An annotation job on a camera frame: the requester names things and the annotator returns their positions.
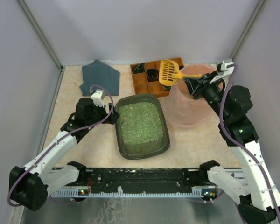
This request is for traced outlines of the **yellow litter scoop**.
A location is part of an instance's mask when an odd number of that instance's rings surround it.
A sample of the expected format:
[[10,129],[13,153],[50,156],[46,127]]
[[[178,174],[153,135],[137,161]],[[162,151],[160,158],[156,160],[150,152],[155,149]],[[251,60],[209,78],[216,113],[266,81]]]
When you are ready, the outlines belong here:
[[203,76],[204,74],[186,75],[180,71],[178,63],[168,59],[160,60],[159,82],[164,86],[172,86],[184,77],[200,79]]

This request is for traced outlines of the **trash bin with pink bag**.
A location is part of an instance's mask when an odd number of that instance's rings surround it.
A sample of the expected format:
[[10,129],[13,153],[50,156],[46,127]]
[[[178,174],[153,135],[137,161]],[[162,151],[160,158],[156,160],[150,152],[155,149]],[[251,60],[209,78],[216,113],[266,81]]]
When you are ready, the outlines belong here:
[[203,98],[194,100],[190,96],[183,80],[179,80],[171,87],[162,108],[169,124],[182,128],[196,126],[214,113]]

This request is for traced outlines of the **dark grey litter box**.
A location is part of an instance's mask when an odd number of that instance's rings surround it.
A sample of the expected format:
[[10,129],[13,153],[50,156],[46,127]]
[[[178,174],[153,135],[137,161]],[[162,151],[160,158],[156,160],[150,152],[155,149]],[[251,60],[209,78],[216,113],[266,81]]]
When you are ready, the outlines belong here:
[[121,156],[140,160],[166,152],[170,137],[159,100],[152,94],[120,99],[115,107],[119,119],[115,124]]

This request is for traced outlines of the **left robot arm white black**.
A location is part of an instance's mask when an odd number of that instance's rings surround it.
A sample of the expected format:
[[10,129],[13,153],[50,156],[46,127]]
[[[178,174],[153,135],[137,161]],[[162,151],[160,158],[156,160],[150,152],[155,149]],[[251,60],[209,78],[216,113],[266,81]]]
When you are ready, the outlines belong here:
[[115,124],[118,113],[110,102],[109,111],[101,97],[81,98],[75,112],[63,124],[52,142],[23,167],[15,166],[9,173],[7,203],[12,207],[24,206],[31,211],[40,209],[47,198],[70,183],[85,178],[86,167],[75,161],[60,170],[56,163],[100,124]]

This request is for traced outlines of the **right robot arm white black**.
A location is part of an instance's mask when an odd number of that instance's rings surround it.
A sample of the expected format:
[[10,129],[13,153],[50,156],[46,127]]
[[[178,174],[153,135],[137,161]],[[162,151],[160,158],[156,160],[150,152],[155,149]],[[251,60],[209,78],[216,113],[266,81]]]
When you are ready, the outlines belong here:
[[193,99],[203,98],[219,117],[219,132],[236,156],[247,185],[244,186],[215,161],[200,166],[207,181],[219,186],[236,204],[247,224],[280,223],[280,192],[263,158],[259,137],[247,112],[252,108],[248,88],[224,84],[212,74],[200,79],[184,78]]

